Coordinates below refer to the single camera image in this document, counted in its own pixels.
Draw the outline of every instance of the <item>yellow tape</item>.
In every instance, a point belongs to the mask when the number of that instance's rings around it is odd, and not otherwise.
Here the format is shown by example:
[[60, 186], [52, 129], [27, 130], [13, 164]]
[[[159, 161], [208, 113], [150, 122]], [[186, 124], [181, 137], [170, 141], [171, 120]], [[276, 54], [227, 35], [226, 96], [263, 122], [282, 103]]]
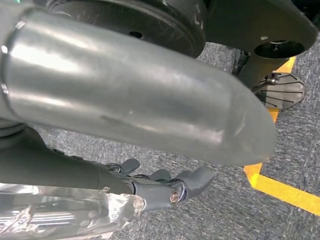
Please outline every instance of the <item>yellow tape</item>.
[[[295, 59], [295, 57], [291, 57], [277, 72], [291, 73]], [[275, 123], [279, 111], [269, 109], [269, 112]], [[248, 165], [245, 166], [243, 170], [254, 189], [320, 216], [320, 197], [261, 175], [260, 173], [262, 166], [262, 163]]]

